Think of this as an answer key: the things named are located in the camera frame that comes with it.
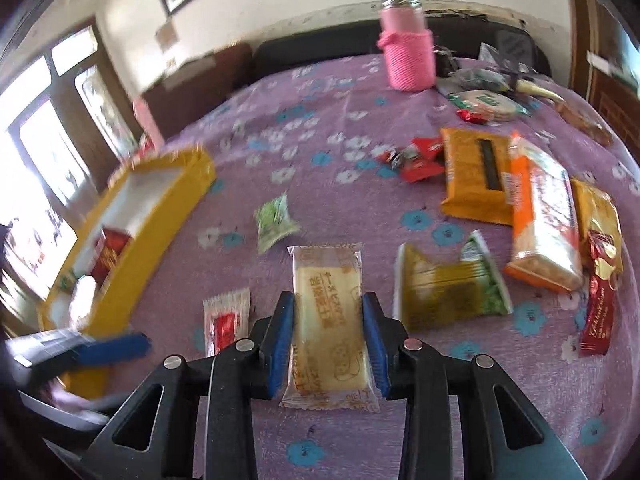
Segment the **white red small sachet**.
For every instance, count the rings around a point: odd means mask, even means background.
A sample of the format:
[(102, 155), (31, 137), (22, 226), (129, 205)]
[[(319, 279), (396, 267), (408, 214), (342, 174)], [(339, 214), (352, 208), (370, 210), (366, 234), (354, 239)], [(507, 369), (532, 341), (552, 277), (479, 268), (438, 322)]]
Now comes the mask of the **white red small sachet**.
[(203, 301), (203, 309), (206, 356), (216, 356), (250, 333), (248, 287), (209, 297)]

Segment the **pale yellow biscuit packet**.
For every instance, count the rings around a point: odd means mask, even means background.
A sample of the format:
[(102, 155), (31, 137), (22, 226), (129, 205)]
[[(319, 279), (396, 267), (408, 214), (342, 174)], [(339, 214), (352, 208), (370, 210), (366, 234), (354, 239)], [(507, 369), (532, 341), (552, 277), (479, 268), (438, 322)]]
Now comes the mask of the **pale yellow biscuit packet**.
[(280, 405), (377, 413), (363, 333), (359, 244), (291, 246), (294, 325)]

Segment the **olive green snack packet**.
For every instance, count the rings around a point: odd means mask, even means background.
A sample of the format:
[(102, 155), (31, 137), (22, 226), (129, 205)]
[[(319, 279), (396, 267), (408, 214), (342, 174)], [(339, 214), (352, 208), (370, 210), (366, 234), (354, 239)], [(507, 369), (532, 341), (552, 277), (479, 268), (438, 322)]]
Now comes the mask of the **olive green snack packet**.
[(434, 263), (409, 243), (399, 246), (394, 317), (408, 332), (512, 313), (510, 292), (479, 230), (471, 233), (453, 263)]

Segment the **green pea snack packet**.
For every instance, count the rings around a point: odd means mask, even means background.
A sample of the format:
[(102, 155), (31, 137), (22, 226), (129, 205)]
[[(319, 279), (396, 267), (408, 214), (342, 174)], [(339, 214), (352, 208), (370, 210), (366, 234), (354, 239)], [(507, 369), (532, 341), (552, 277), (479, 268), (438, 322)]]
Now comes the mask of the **green pea snack packet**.
[(257, 226), (259, 255), (268, 252), (274, 244), (300, 230), (300, 225), (288, 211), (288, 194), (286, 193), (262, 204), (254, 211), (254, 219)]

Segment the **orange cracker packet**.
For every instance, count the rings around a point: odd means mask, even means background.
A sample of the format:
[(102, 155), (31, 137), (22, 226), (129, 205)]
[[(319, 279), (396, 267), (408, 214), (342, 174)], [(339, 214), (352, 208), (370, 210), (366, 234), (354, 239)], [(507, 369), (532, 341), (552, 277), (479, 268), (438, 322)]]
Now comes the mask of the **orange cracker packet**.
[(551, 155), (512, 133), (512, 256), (506, 274), (555, 292), (582, 287), (577, 214), (570, 177)]

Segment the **dark red long packet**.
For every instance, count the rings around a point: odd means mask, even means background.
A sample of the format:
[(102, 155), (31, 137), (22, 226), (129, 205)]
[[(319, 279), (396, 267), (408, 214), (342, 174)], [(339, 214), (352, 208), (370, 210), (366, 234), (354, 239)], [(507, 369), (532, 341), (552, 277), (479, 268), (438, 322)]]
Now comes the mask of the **dark red long packet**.
[(591, 269), (587, 317), (579, 341), (581, 356), (605, 356), (610, 348), (615, 316), (617, 248), (611, 235), (590, 230)]

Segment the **orange yellow barcode packet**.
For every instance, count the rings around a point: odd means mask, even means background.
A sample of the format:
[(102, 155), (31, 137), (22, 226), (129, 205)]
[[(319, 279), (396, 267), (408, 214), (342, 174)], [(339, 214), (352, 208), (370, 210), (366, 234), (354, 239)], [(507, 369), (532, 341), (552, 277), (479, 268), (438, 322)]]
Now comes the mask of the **orange yellow barcode packet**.
[(446, 216), (510, 226), (513, 220), (509, 145), (506, 136), (486, 131), (440, 130), (444, 144)]

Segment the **golden yellow cake packet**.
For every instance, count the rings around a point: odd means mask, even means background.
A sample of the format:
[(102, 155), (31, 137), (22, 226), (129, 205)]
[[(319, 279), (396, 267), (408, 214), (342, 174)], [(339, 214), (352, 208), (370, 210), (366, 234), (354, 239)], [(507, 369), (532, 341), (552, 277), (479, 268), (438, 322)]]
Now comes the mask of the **golden yellow cake packet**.
[(590, 244), (589, 232), (596, 231), (609, 235), (616, 248), (615, 269), (618, 274), (624, 270), (622, 248), (623, 235), (620, 228), (620, 217), (612, 197), (607, 192), (596, 188), (590, 183), (570, 179), (574, 204), (578, 221), (578, 240), (582, 265), (589, 266)]

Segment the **red packet in tray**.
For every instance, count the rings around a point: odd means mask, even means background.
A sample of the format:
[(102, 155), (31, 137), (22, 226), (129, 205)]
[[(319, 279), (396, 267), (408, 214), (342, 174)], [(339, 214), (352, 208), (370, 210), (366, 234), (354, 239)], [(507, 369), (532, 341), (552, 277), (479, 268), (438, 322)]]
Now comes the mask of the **red packet in tray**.
[(101, 287), (131, 240), (131, 236), (118, 229), (103, 228), (94, 246), (94, 261), (90, 275)]

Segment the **yellow cardboard tray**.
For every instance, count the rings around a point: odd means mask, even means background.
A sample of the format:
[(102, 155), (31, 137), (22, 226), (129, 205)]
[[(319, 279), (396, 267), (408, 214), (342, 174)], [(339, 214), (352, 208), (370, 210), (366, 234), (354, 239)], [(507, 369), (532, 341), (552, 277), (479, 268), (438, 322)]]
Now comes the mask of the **yellow cardboard tray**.
[[(47, 299), (38, 307), (40, 328), (74, 326), (96, 339), (126, 333), (164, 252), (215, 179), (213, 159), (201, 146), (125, 165), (77, 230), (74, 246)], [(96, 252), (96, 241), (105, 228), (124, 232), (130, 240), (116, 257), (92, 305), (73, 316), (70, 294), (62, 285), (81, 274), (81, 265)]]

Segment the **purple floral tablecloth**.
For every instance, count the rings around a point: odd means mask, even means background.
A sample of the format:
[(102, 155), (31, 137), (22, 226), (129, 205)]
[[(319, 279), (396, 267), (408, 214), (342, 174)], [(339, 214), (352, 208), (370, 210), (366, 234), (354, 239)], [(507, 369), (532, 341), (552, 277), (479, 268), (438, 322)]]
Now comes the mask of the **purple floral tablecloth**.
[[(203, 301), (230, 290), (252, 294), (255, 318), (270, 315), (292, 285), (294, 245), (357, 243), (363, 287), (393, 307), (398, 247), (436, 262), (457, 260), (476, 230), (442, 214), (446, 182), (410, 184), (376, 158), (386, 148), (460, 126), (438, 92), (400, 93), (378, 55), (342, 58), (264, 78), (238, 92), (172, 141), (200, 144), (218, 179), (172, 242), (131, 319), (151, 353), (116, 367), (108, 386), (131, 390), (168, 354), (204, 352)], [(544, 103), (510, 124), (568, 173), (608, 192), (620, 214), (624, 273), (605, 356), (580, 356), (586, 297), (510, 281), (510, 316), (474, 318), (427, 333), (446, 356), (493, 356), (533, 401), (591, 479), (623, 463), (639, 433), (639, 169), (626, 148), (602, 148)], [(281, 194), (300, 230), (257, 251), (254, 211)]]

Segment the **red wrapped candy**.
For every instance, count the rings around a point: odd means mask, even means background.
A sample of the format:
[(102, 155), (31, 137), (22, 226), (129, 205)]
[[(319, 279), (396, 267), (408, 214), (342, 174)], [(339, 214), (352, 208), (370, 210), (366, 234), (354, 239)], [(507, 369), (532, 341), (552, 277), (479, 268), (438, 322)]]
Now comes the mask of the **red wrapped candy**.
[(402, 180), (409, 183), (431, 179), (446, 172), (444, 166), (434, 160), (425, 158), (416, 148), (392, 148), (376, 158), (390, 170), (393, 170)]
[(416, 149), (416, 152), (425, 160), (429, 160), (430, 162), (445, 161), (444, 142), (442, 142), (441, 136), (435, 136), (434, 138), (413, 138), (411, 144)]

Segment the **wooden glass door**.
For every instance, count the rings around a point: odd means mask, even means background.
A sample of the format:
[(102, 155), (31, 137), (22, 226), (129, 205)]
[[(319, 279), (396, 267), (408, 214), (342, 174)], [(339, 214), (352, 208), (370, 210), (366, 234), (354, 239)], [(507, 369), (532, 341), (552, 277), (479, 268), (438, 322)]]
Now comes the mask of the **wooden glass door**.
[(1, 88), (1, 222), (12, 278), (48, 296), (107, 180), (141, 129), (89, 18), (49, 41)]

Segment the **clear plastic bag clutter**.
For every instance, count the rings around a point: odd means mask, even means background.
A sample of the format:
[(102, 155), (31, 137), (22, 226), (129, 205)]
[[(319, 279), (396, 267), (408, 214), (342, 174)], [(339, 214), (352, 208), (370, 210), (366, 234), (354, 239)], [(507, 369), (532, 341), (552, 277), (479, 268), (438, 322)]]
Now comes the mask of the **clear plastic bag clutter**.
[(564, 103), (562, 96), (538, 84), (538, 73), (530, 65), (534, 59), (535, 45), (524, 35), (507, 30), (496, 33), (496, 44), (480, 43), (477, 66), (462, 67), (450, 50), (438, 48), (436, 89), (443, 96), (485, 90)]

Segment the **pink sleeved thermos bottle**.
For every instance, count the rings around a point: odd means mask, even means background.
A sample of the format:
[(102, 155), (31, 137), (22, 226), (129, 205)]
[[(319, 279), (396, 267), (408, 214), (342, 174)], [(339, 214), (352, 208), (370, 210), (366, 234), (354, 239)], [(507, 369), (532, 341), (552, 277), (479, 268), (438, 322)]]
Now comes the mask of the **pink sleeved thermos bottle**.
[(381, 0), (381, 33), (390, 86), (402, 92), (421, 92), (436, 80), (434, 42), (420, 0)]

